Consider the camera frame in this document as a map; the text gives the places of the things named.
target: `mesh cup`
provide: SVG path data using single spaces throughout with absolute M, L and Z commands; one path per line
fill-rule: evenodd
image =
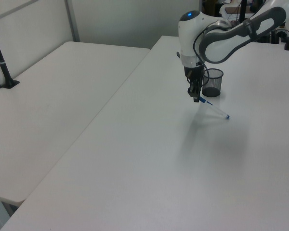
M 202 94 L 207 97 L 216 97 L 221 94 L 223 72 L 219 69 L 210 68 L 203 76 Z

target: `pen holder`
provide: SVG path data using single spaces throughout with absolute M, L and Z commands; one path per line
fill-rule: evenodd
M 223 72 L 219 69 L 210 68 L 203 76 L 202 94 L 207 97 L 216 97 L 221 94 Z

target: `pen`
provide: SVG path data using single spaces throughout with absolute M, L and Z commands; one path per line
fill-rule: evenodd
M 211 108 L 213 111 L 217 112 L 218 114 L 224 116 L 226 119 L 229 119 L 230 116 L 226 113 L 226 112 L 223 112 L 221 109 L 215 107 L 213 104 L 211 104 L 209 101 L 206 101 L 205 99 L 203 99 L 201 96 L 199 98 L 199 100 L 201 102 L 203 102 L 206 106 L 208 106 L 209 108 Z

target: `table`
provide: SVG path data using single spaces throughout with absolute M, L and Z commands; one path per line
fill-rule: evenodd
M 20 205 L 148 52 L 68 42 L 0 89 L 0 200 Z
M 178 50 L 157 42 L 2 231 L 289 231 L 289 52 L 209 65 L 225 120 L 188 96 Z

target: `black clamp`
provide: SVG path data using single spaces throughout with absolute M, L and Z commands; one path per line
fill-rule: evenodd
M 258 39 L 258 35 L 256 33 L 255 27 L 253 25 L 253 23 L 251 22 L 251 20 L 248 18 L 246 20 L 243 21 L 243 26 L 246 29 L 246 32 L 248 34 L 248 36 L 250 37 L 251 41 L 255 41 Z

